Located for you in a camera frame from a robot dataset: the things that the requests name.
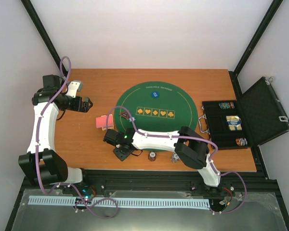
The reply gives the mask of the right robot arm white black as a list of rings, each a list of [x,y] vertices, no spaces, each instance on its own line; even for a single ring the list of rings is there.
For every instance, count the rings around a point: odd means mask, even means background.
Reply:
[[[128,128],[125,132],[108,129],[104,142],[114,146],[113,153],[124,161],[134,151],[158,150],[176,154],[189,168],[196,169],[204,184],[211,188],[220,185],[221,174],[211,159],[209,141],[189,127],[170,132],[146,131]]]

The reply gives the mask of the teal chip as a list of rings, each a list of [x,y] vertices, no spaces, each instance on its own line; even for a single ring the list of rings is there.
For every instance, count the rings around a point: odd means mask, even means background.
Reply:
[[[132,122],[132,121],[134,122],[134,121],[135,121],[135,117],[133,117],[133,116],[130,117],[130,118],[129,118],[129,121],[130,121],[130,122]]]

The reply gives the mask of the blue round blind button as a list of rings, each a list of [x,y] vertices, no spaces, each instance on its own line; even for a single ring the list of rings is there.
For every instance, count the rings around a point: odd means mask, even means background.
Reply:
[[[152,98],[156,99],[156,98],[158,98],[159,96],[160,96],[160,93],[159,93],[158,91],[153,91],[153,92],[151,92],[151,97],[152,97]]]

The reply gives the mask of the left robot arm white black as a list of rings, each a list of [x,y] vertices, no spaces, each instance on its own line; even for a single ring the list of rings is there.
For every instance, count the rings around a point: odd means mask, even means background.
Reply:
[[[59,112],[86,113],[93,103],[90,98],[77,95],[81,81],[64,82],[56,75],[43,76],[43,87],[32,97],[34,106],[34,128],[26,154],[19,156],[18,164],[28,181],[37,186],[43,184],[73,183],[79,193],[90,190],[90,181],[83,177],[80,168],[71,168],[55,151],[55,124]]]

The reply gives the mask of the black triangular dealer button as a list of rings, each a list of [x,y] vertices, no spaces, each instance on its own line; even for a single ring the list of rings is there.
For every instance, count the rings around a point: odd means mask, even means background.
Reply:
[[[122,117],[122,118],[124,118],[126,120],[128,120],[130,118],[130,116],[129,116],[127,111],[121,112],[119,115],[120,115],[120,117]]]

